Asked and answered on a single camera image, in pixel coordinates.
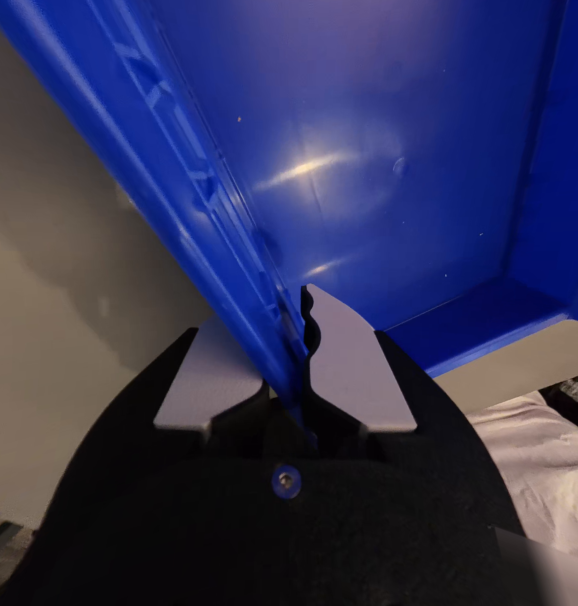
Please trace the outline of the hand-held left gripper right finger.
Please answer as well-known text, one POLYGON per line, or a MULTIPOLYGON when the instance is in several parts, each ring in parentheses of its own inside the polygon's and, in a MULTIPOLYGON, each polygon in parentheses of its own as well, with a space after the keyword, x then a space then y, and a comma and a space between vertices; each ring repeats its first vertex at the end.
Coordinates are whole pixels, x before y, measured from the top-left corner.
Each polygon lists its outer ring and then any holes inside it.
POLYGON ((329 412, 349 429, 411 433, 417 428, 374 328, 315 284, 301 288, 306 412, 329 412))

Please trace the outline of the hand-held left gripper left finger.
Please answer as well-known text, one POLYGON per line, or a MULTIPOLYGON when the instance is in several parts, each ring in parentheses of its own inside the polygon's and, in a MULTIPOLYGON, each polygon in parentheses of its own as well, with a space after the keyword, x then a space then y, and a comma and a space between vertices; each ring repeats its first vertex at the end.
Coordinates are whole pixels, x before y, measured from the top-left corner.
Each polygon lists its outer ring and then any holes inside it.
POLYGON ((154 418, 159 430, 212 435, 257 431, 270 387, 223 322, 212 316, 192 343, 154 418))

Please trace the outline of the blue plastic bin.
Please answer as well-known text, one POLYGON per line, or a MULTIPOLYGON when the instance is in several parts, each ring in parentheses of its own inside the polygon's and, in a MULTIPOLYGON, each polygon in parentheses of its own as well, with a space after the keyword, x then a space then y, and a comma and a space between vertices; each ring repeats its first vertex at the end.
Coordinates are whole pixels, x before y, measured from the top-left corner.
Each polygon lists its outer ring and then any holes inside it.
POLYGON ((300 423, 309 283, 438 377, 578 322, 578 1, 0 1, 300 423))

